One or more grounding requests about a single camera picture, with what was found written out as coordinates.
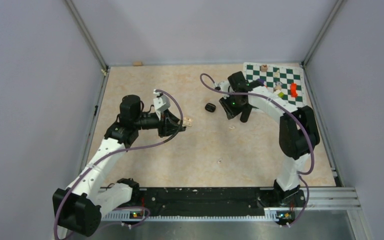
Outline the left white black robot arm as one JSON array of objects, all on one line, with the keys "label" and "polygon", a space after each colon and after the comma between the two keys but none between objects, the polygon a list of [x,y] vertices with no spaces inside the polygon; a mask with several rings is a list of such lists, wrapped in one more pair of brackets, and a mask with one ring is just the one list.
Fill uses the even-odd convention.
[{"label": "left white black robot arm", "polygon": [[[154,90],[154,112],[144,111],[144,103],[137,95],[126,95],[119,105],[119,113],[106,130],[101,144],[90,162],[64,189],[53,196],[53,239],[66,240],[73,233],[89,237],[101,220],[118,206],[134,207],[140,202],[140,193],[134,183],[115,183],[109,190],[100,189],[117,161],[127,152],[161,146],[171,141],[183,126],[183,112],[176,99],[161,89]],[[156,129],[165,140],[133,147],[140,130]]]}]

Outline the white earbud charging case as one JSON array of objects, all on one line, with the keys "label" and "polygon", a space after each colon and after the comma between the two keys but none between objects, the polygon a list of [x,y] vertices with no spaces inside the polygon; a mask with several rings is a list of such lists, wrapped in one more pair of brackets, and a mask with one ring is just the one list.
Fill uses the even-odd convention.
[{"label": "white earbud charging case", "polygon": [[183,118],[182,125],[183,125],[184,127],[192,127],[192,126],[193,126],[193,121],[194,121],[194,120],[193,120],[192,118],[185,116],[185,117]]}]

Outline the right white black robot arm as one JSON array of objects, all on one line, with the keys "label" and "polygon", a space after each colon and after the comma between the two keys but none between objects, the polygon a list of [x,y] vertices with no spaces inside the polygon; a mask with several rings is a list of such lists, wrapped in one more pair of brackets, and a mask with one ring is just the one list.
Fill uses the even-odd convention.
[{"label": "right white black robot arm", "polygon": [[320,135],[314,110],[283,100],[269,91],[264,81],[249,81],[240,71],[214,86],[224,93],[219,102],[229,120],[240,115],[245,123],[251,111],[257,109],[278,124],[278,143],[285,160],[273,184],[273,200],[287,206],[300,191],[300,176],[312,173],[315,167],[314,148],[320,143]]}]

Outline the black earbud charging case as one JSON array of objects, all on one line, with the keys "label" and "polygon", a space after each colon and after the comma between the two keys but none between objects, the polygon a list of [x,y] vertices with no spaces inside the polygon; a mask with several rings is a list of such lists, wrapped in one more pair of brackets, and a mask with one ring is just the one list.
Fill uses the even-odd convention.
[{"label": "black earbud charging case", "polygon": [[214,113],[216,111],[217,107],[213,103],[208,102],[205,105],[204,109],[210,113]]}]

